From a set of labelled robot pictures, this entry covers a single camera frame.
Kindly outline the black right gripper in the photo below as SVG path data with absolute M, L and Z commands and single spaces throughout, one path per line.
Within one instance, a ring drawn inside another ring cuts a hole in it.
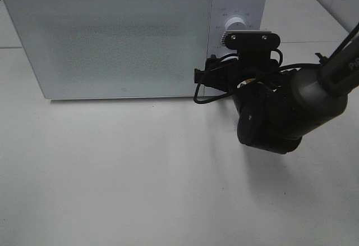
M 259 79 L 278 71 L 280 50 L 240 52 L 227 58 L 207 58 L 205 70 L 194 69 L 194 83 L 226 93 L 247 79 Z

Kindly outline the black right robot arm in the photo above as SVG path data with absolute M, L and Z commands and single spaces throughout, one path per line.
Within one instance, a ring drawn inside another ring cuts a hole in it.
M 295 150 L 304 135 L 341 115 L 358 87 L 358 28 L 318 63 L 284 65 L 280 37 L 271 31 L 224 33 L 229 53 L 211 55 L 194 82 L 231 97 L 241 144 L 278 154 Z

